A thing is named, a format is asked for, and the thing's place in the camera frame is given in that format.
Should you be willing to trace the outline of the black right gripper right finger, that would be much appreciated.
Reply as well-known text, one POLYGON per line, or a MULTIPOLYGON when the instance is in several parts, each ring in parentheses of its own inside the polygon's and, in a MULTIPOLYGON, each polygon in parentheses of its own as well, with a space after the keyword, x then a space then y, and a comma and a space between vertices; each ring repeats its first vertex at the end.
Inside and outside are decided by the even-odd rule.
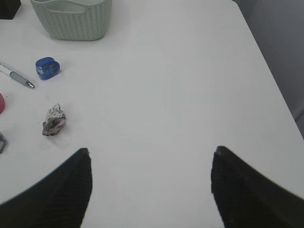
POLYGON ((214 152, 211 192, 226 228, 302 228, 304 200, 225 146, 214 152))

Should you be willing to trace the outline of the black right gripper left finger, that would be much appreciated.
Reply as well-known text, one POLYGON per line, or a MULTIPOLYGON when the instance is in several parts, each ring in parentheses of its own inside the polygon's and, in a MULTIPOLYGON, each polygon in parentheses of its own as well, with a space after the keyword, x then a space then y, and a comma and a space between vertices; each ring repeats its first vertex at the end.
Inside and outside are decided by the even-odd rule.
POLYGON ((91 158, 81 148, 38 183, 0 205, 2 228, 79 228, 92 194, 91 158))

